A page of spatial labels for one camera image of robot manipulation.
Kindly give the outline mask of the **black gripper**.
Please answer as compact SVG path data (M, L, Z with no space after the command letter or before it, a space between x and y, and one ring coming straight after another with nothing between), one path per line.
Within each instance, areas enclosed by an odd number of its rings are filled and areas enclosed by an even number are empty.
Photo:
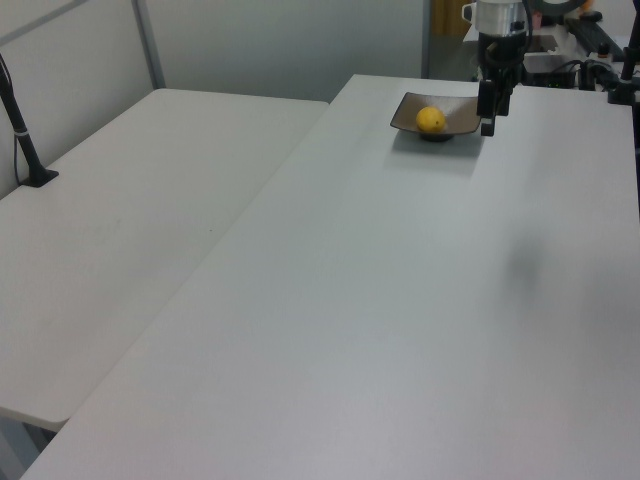
M496 110L498 116L509 114L514 86L522 80L525 51L525 33L510 36L479 34L477 59L480 82L476 114L484 137L494 136Z

